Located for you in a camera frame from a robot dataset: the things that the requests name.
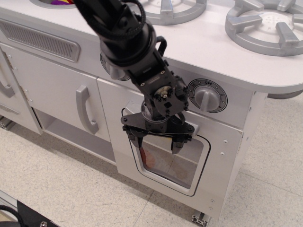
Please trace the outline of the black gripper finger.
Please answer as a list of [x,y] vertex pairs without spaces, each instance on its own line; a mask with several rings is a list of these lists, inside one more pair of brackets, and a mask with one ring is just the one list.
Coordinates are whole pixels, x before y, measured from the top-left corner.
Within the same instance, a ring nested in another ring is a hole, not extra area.
[[135,147],[141,148],[143,137],[147,135],[146,131],[137,131],[137,130],[130,130],[128,133],[129,140],[134,144]]
[[173,155],[178,154],[184,144],[188,142],[189,135],[175,135],[172,137],[171,151]]

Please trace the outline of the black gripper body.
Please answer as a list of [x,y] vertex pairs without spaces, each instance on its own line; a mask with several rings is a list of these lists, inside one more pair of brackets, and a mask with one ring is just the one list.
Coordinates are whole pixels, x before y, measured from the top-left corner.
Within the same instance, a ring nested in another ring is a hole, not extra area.
[[189,135],[191,140],[194,127],[185,122],[182,113],[164,118],[160,121],[147,119],[143,113],[135,113],[121,117],[123,131],[128,133],[130,130],[146,131],[147,135],[172,138],[175,135]]

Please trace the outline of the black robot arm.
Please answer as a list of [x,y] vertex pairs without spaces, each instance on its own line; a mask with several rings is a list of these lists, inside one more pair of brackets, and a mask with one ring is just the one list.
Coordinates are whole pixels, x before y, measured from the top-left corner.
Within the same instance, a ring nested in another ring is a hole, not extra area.
[[139,113],[121,118],[123,130],[137,147],[146,135],[171,138],[177,154],[191,140],[194,127],[186,123],[188,88],[163,60],[166,40],[157,36],[139,1],[140,14],[126,0],[77,0],[75,5],[100,38],[101,52],[110,65],[110,75],[130,77],[144,101]]

